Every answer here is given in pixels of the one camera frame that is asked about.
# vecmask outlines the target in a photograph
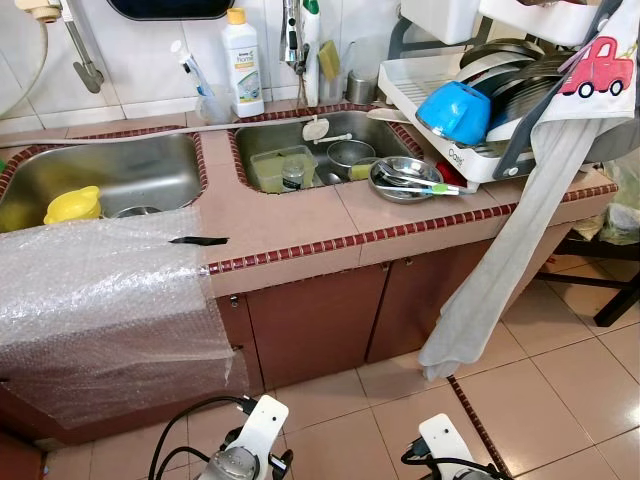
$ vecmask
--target sink basin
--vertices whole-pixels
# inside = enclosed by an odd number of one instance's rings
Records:
[[[189,135],[58,148],[18,165],[0,197],[0,232],[42,225],[54,198],[88,185],[100,187],[107,217],[135,206],[174,210],[203,188]]]
[[[377,157],[413,156],[409,148],[395,134],[391,127],[379,120],[367,118],[363,111],[345,111],[318,115],[318,118],[329,120],[330,128],[327,137],[334,137],[351,133],[354,140],[371,145]],[[272,125],[268,127],[240,128],[236,132],[235,140],[240,152],[242,165],[247,173],[249,182],[256,188],[259,185],[253,175],[249,159],[252,155],[280,150],[296,145],[306,145],[318,166],[316,167],[315,186],[333,185],[348,181],[338,176],[332,167],[327,149],[331,142],[319,143],[305,142],[302,139],[302,127],[304,123],[292,123],[288,125]]]

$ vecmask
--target wooden cabinet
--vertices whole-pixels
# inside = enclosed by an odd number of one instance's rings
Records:
[[[362,365],[386,275],[375,265],[247,294],[265,387]]]
[[[256,344],[253,340],[246,295],[221,297],[217,299],[217,302],[229,343],[232,348],[240,350],[244,356],[249,376],[249,391],[243,393],[251,395],[263,393],[264,385],[262,383]]]
[[[373,329],[367,362],[422,347],[440,308],[478,264],[491,240],[395,260]]]
[[[39,480],[42,452],[0,432],[0,479]]]

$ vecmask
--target double sink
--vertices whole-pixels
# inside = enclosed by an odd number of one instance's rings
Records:
[[[371,145],[378,157],[411,156],[385,122],[367,118],[366,112],[342,111],[319,117],[329,120],[328,136],[351,133],[354,139]],[[238,129],[235,140],[245,171],[251,169],[252,155],[304,143],[318,162],[314,184],[341,183],[343,179],[332,170],[327,157],[330,143],[303,142],[303,126],[301,122]],[[57,148],[36,154],[16,168],[0,197],[0,233],[42,225],[53,199],[88,185],[100,188],[100,203],[107,217],[134,206],[163,211],[181,208],[203,189],[198,155],[189,135]]]

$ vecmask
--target dish soap bottle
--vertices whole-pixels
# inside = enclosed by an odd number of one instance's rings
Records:
[[[258,60],[258,33],[247,23],[244,8],[227,10],[229,24],[222,30],[227,54],[233,111],[240,118],[264,113]]]

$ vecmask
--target tiled countertop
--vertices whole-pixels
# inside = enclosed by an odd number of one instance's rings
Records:
[[[270,108],[284,110],[291,104],[277,102]],[[46,131],[46,136],[72,138],[197,122],[192,114],[176,114]],[[0,142],[23,135],[5,136]],[[28,135],[42,138],[45,133]],[[196,201],[203,235],[230,238],[227,245],[205,249],[216,296],[493,238],[526,181],[485,184],[473,195],[435,197],[413,205],[383,200],[366,181],[268,195],[239,181],[226,131],[200,135],[209,181]],[[425,157],[436,155],[418,134],[414,138]],[[0,159],[20,150],[0,150]],[[615,185],[599,173],[578,174],[551,224],[599,213],[614,192]]]

